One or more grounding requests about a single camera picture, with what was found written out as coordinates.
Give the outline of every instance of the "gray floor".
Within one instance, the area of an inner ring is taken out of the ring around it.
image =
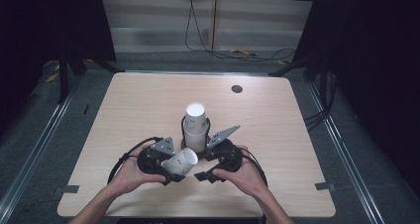
[[[261,53],[271,56],[272,53]],[[248,62],[219,59],[204,52],[117,54],[116,66],[130,70],[201,71],[260,73],[282,67],[276,60]],[[30,179],[8,223],[63,223],[56,208],[60,201],[60,187],[67,184],[90,127],[106,93],[112,74],[92,62],[75,88],[74,96],[48,143],[42,159]],[[32,148],[47,125],[59,97],[59,81],[46,83],[52,71],[33,92],[19,118],[0,138],[0,194],[23,166]],[[303,69],[295,69],[287,77],[303,117],[313,115],[317,108],[308,84],[303,80]],[[337,91],[332,117],[342,134],[348,151],[367,189],[377,205],[384,223],[420,223],[419,200],[389,159],[378,149],[355,115],[340,87]],[[337,212],[331,218],[293,217],[295,223],[372,223],[349,178],[330,134],[321,123],[310,132],[310,137],[327,182],[334,184],[331,192]],[[103,223],[116,223],[116,218],[104,218]]]

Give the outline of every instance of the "metal bracket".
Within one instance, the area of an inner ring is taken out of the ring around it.
[[[223,130],[221,132],[218,132],[218,133],[214,134],[213,137],[211,138],[210,142],[207,144],[207,149],[214,148],[216,145],[220,144],[226,138],[231,136],[240,127],[241,127],[240,125],[236,125],[234,127],[228,128],[226,130]]]
[[[172,157],[175,155],[175,150],[173,149],[172,137],[168,137],[159,142],[154,143],[153,145],[151,145],[151,149],[157,152],[167,154]]]

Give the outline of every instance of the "cord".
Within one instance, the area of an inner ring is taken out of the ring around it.
[[[256,166],[257,170],[259,171],[260,175],[262,176],[262,180],[264,181],[265,185],[268,186],[268,183],[266,182],[265,174],[263,172],[263,168],[260,165],[259,161],[257,161],[257,158],[247,149],[244,149],[244,148],[238,148],[238,149],[241,150],[241,151],[246,151],[248,154],[251,155],[252,159],[250,157],[247,157],[247,156],[243,156],[243,158],[249,160],[250,162],[252,162],[254,164],[254,166]],[[214,155],[232,155],[232,154],[233,154],[233,152],[227,152],[227,151],[218,151],[218,152],[214,153]]]
[[[206,46],[204,45],[203,39],[201,38],[201,33],[200,33],[200,29],[198,27],[198,22],[197,22],[197,17],[195,16],[195,10],[194,10],[194,5],[192,3],[192,0],[189,0],[190,2],[190,8],[189,8],[189,14],[188,14],[188,23],[186,26],[186,32],[185,32],[185,39],[184,39],[184,43],[185,46],[193,51],[193,52],[206,52],[211,56],[217,57],[217,58],[234,58],[234,59],[239,59],[239,60],[244,60],[244,61],[255,61],[255,62],[259,62],[259,61],[268,61],[268,60],[281,60],[281,59],[285,59],[288,58],[290,56],[293,56],[296,49],[281,49],[281,50],[277,50],[276,52],[274,52],[274,54],[271,57],[268,58],[264,58],[264,57],[238,57],[238,56],[228,56],[228,55],[224,55],[221,53],[217,53],[214,51],[210,51],[206,48]],[[198,38],[200,39],[200,43],[201,46],[203,47],[204,50],[195,50],[192,49],[189,45],[188,45],[188,31],[189,31],[189,25],[190,25],[190,21],[191,21],[191,14],[194,18],[194,22],[195,22],[195,27],[198,33]],[[274,58],[278,53],[280,52],[285,52],[285,51],[292,51],[289,55],[287,56],[283,56],[283,57],[276,57]]]
[[[108,183],[110,183],[112,181],[112,179],[114,178],[115,173],[117,172],[118,168],[120,168],[120,166],[123,164],[123,162],[126,161],[130,157],[134,157],[134,156],[131,156],[131,153],[135,149],[137,149],[139,146],[141,146],[142,144],[147,143],[149,141],[159,142],[160,140],[162,140],[162,138],[158,138],[158,137],[147,138],[147,139],[139,142],[138,144],[136,144],[130,151],[128,151],[127,153],[125,153],[120,159],[118,159],[117,163],[112,168],[111,173],[109,174],[109,177],[108,177]]]
[[[308,132],[312,131],[318,124],[320,124],[328,116],[328,114],[331,111],[331,107],[333,106],[333,101],[335,98],[338,82],[337,82],[336,76],[334,76],[331,70],[329,73],[330,73],[329,87],[330,87],[330,93],[331,93],[330,101],[328,102],[327,106],[322,111],[310,117],[304,118],[305,121],[309,121],[306,123],[306,126],[308,127]]]
[[[266,180],[265,173],[263,172],[263,168],[260,165],[259,161],[257,161],[257,158],[250,151],[248,151],[247,149],[244,149],[244,148],[239,148],[239,149],[242,150],[242,151],[246,151],[248,154],[251,155],[251,157],[253,157],[253,159],[251,159],[250,157],[243,156],[245,159],[247,159],[248,161],[250,161],[251,163],[253,163],[254,166],[256,166],[257,170],[260,173],[260,176],[262,177],[263,183],[265,184],[266,187],[268,187],[268,182]],[[266,223],[265,213],[262,213],[262,223]]]

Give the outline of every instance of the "small round object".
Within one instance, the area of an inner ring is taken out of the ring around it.
[[[232,86],[232,91],[234,93],[241,93],[242,91],[244,91],[244,89],[242,88],[241,85],[236,84]]]

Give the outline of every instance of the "human hand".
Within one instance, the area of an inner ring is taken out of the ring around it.
[[[124,161],[117,174],[108,186],[116,193],[122,195],[129,193],[146,182],[165,182],[166,178],[160,174],[148,174],[139,169],[137,156],[151,144],[144,144],[135,149],[130,157]]]
[[[244,149],[242,150],[244,156],[250,156],[246,146],[238,145],[237,147]],[[242,158],[241,167],[236,172],[215,168],[212,173],[220,178],[229,180],[240,191],[252,197],[256,197],[261,191],[267,189],[255,165],[245,158]]]

